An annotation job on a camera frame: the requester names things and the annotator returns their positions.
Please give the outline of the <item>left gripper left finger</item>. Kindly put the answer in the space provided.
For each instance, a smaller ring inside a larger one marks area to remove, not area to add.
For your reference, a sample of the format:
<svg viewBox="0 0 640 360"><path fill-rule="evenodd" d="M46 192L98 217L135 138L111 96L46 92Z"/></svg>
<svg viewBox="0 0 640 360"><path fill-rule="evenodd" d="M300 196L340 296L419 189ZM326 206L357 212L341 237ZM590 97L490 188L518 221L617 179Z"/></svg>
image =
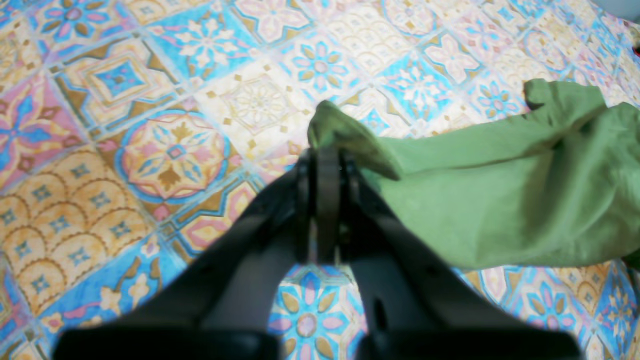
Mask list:
<svg viewBox="0 0 640 360"><path fill-rule="evenodd" d="M311 228L323 154L306 150L237 221L146 303L103 325L66 330L55 360L284 360L267 331L279 284L316 259Z"/></svg>

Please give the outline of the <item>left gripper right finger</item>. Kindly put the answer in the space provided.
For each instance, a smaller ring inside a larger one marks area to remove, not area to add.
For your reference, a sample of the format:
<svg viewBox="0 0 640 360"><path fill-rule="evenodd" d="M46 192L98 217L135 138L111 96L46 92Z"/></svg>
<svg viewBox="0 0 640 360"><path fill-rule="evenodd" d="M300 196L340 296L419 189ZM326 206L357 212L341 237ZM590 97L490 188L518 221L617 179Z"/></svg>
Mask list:
<svg viewBox="0 0 640 360"><path fill-rule="evenodd" d="M409 231L350 155L327 151L327 261L350 265L368 334L357 360L581 360L566 332L478 296Z"/></svg>

